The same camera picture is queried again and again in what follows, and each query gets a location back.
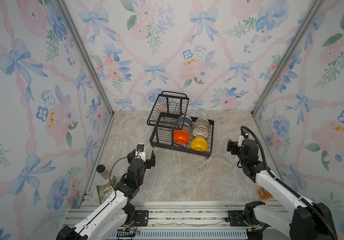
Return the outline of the yellow plastic bowl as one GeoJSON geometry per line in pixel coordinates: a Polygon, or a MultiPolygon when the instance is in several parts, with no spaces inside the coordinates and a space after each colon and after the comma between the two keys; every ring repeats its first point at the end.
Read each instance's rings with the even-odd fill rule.
{"type": "Polygon", "coordinates": [[[199,152],[206,152],[209,148],[207,140],[202,137],[194,138],[190,144],[191,149],[199,152]]]}

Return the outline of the white lattice pattern bowl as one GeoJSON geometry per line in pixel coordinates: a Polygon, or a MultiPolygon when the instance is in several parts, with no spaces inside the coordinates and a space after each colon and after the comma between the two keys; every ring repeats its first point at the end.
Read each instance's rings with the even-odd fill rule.
{"type": "Polygon", "coordinates": [[[209,130],[207,128],[205,128],[205,127],[202,127],[202,126],[195,127],[193,129],[192,133],[193,133],[193,136],[195,138],[201,137],[201,138],[204,138],[204,139],[206,139],[209,136],[209,134],[210,134],[209,130]]]}

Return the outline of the orange plastic bowl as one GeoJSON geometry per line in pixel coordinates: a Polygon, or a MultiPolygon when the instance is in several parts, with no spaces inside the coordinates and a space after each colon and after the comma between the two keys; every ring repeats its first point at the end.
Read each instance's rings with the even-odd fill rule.
{"type": "Polygon", "coordinates": [[[177,130],[174,132],[174,141],[178,144],[187,144],[190,140],[190,135],[184,130],[177,130]]]}

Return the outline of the blue triangle pattern bowl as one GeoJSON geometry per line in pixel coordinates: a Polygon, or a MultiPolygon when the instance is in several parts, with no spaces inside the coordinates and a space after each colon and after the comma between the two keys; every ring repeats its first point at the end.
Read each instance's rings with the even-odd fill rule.
{"type": "Polygon", "coordinates": [[[191,117],[189,116],[180,116],[178,119],[177,119],[177,123],[178,124],[185,124],[185,125],[188,125],[190,127],[193,127],[194,126],[194,122],[193,120],[191,119],[191,117]]]}

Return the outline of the brown dotted pattern bowl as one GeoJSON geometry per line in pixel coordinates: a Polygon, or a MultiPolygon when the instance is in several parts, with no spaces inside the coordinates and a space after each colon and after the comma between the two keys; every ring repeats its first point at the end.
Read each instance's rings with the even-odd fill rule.
{"type": "Polygon", "coordinates": [[[197,127],[203,127],[203,128],[206,128],[207,130],[209,130],[211,127],[211,124],[210,124],[209,120],[207,120],[207,119],[198,118],[194,122],[194,128],[197,128],[197,127]]]}

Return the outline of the pink striped bowl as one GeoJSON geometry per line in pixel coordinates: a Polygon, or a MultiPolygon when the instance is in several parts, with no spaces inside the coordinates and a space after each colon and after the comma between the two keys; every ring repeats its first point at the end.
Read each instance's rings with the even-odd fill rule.
{"type": "Polygon", "coordinates": [[[180,123],[178,124],[179,128],[182,128],[183,131],[187,132],[188,134],[191,133],[191,127],[190,125],[187,125],[186,123],[180,123]]]}

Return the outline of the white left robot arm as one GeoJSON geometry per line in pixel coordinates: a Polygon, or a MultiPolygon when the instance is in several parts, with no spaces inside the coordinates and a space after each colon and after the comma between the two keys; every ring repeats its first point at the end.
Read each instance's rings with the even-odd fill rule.
{"type": "Polygon", "coordinates": [[[64,226],[58,240],[105,240],[115,230],[134,221],[135,206],[130,201],[144,182],[147,169],[155,166],[155,154],[147,159],[144,144],[127,155],[129,167],[110,196],[89,216],[74,227],[64,226]]]}

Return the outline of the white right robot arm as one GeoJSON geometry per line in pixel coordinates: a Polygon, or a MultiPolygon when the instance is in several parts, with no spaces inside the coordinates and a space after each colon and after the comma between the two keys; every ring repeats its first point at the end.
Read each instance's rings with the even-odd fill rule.
{"type": "Polygon", "coordinates": [[[258,142],[244,139],[228,141],[227,150],[239,158],[238,167],[254,183],[267,190],[286,210],[273,210],[262,201],[245,204],[240,216],[250,226],[251,234],[260,234],[271,227],[291,240],[335,240],[337,234],[330,209],[316,204],[296,192],[278,178],[264,162],[259,161],[258,142]]]}

